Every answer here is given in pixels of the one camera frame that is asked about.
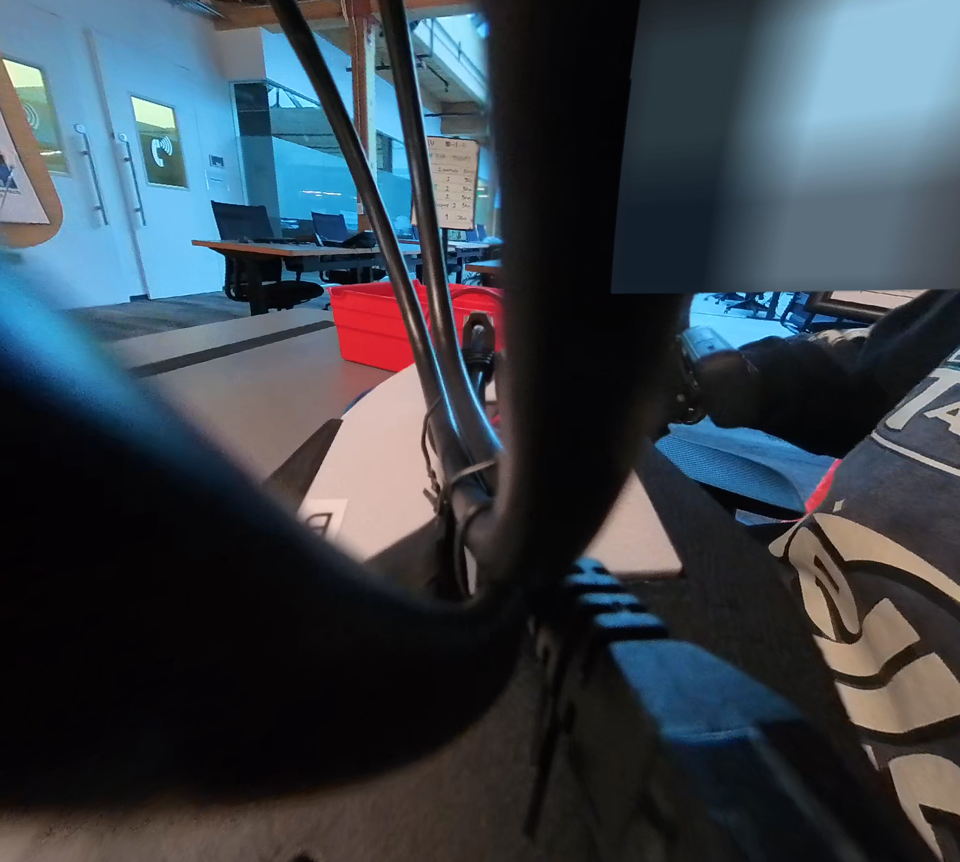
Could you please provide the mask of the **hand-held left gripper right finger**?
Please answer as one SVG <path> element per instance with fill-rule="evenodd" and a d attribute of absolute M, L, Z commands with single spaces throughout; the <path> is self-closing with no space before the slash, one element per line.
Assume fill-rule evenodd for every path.
<path fill-rule="evenodd" d="M 683 568 L 645 487 L 631 470 L 584 556 L 615 576 L 679 576 Z"/>

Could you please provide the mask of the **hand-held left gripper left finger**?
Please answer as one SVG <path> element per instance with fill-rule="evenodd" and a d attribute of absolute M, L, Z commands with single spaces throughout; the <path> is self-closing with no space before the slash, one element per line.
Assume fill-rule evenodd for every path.
<path fill-rule="evenodd" d="M 360 563 L 425 526 L 434 515 L 425 496 L 426 409 L 414 365 L 348 408 L 299 506 L 300 522 Z"/>

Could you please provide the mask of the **red plastic bin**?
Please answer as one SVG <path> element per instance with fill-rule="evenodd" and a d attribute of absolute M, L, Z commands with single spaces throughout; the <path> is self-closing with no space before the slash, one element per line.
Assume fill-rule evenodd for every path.
<path fill-rule="evenodd" d="M 495 330 L 502 317 L 503 292 L 471 285 L 449 285 L 458 341 L 474 313 L 487 316 Z M 400 372 L 414 355 L 394 289 L 389 281 L 333 286 L 330 307 L 342 358 L 387 372 Z"/>

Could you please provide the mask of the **person's right hand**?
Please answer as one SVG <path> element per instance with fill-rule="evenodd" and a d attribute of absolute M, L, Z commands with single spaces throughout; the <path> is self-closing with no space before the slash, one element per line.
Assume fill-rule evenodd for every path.
<path fill-rule="evenodd" d="M 722 428 L 749 428 L 805 452 L 842 458 L 885 412 L 861 363 L 865 329 L 769 337 L 705 358 L 701 405 Z"/>

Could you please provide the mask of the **black office chair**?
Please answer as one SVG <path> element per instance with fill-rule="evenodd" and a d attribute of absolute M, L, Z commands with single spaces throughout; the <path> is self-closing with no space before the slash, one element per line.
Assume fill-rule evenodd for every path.
<path fill-rule="evenodd" d="M 211 201 L 223 242 L 266 245 L 281 240 L 271 226 L 264 206 Z M 240 252 L 224 258 L 223 292 L 234 303 L 246 303 L 252 316 L 271 310 L 288 311 L 320 299 L 322 285 L 304 281 L 297 271 L 294 280 L 284 278 L 284 258 L 270 253 Z"/>
<path fill-rule="evenodd" d="M 370 251 L 378 247 L 370 230 L 348 229 L 342 214 L 312 212 L 311 219 L 319 244 L 324 247 Z"/>

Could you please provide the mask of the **wooden office desk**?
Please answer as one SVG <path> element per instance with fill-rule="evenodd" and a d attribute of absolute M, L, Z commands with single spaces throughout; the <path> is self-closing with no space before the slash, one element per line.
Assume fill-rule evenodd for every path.
<path fill-rule="evenodd" d="M 246 304 L 251 316 L 271 310 L 283 311 L 317 299 L 306 286 L 305 274 L 387 271 L 387 261 L 378 247 L 336 247 L 318 244 L 242 243 L 224 240 L 193 240 L 197 248 L 209 249 L 224 259 L 224 293 Z"/>

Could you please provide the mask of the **person's dark printed shirt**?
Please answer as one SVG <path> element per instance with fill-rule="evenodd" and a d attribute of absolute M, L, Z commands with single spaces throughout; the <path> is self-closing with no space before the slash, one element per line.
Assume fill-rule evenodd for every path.
<path fill-rule="evenodd" d="M 958 349 L 769 550 L 873 767 L 934 856 L 958 860 Z"/>

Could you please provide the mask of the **handwritten list whiteboard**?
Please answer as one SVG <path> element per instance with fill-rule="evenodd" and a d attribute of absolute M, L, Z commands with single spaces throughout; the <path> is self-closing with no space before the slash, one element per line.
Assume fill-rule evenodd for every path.
<path fill-rule="evenodd" d="M 426 137 L 438 227 L 475 230 L 480 145 L 470 138 Z"/>

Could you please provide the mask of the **yellow phone sign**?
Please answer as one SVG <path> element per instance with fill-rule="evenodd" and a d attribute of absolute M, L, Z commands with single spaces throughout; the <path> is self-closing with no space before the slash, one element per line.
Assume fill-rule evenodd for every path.
<path fill-rule="evenodd" d="M 147 183 L 187 190 L 184 143 L 174 107 L 137 95 L 130 96 L 130 106 Z"/>

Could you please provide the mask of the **instruction board with white stand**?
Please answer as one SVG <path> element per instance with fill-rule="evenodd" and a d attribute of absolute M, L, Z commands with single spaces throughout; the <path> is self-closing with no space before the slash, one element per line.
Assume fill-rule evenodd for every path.
<path fill-rule="evenodd" d="M 64 209 L 4 62 L 1 62 L 1 239 L 19 252 L 59 234 Z"/>

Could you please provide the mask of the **wooden support post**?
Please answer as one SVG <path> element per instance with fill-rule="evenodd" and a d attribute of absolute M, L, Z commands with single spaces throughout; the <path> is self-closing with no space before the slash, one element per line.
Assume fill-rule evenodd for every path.
<path fill-rule="evenodd" d="M 346 3 L 353 124 L 373 178 L 377 177 L 376 65 L 377 21 L 369 0 Z"/>

